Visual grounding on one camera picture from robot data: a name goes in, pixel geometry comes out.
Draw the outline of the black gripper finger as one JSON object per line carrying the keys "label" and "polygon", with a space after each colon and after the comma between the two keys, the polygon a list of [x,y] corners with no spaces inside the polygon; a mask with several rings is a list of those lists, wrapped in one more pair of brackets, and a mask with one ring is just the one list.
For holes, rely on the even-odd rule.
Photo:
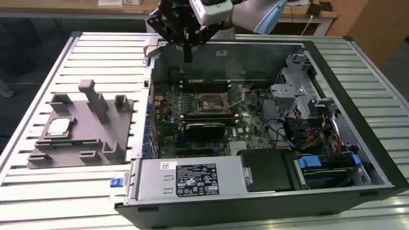
{"label": "black gripper finger", "polygon": [[178,12],[154,11],[147,19],[148,25],[171,45],[183,49],[184,62],[190,62],[190,45],[186,38],[186,28],[182,23],[182,14]]}
{"label": "black gripper finger", "polygon": [[188,63],[192,62],[194,59],[194,50],[198,46],[203,46],[207,44],[207,42],[211,40],[214,35],[220,30],[220,24],[215,23],[210,26],[206,26],[203,29],[199,27],[192,28],[188,30],[190,36],[188,36]]}

